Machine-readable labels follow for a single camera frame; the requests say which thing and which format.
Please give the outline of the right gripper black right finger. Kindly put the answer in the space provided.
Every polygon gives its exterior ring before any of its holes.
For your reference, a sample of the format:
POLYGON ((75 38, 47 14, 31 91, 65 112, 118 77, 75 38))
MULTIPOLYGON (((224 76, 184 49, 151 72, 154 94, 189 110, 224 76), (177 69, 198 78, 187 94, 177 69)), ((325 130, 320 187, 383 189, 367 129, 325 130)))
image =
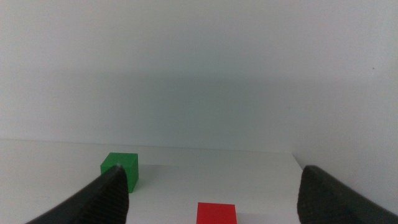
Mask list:
POLYGON ((297 213, 301 223, 391 223, 397 215, 355 192, 317 166, 302 172, 297 213))

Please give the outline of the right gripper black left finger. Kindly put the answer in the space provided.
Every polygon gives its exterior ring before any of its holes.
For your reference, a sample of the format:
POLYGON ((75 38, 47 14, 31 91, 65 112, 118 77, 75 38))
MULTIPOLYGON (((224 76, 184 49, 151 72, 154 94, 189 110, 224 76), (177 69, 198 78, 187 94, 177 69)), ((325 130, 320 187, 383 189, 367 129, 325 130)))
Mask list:
POLYGON ((31 220, 35 224, 125 224, 129 210, 126 171, 112 166, 53 209, 31 220))

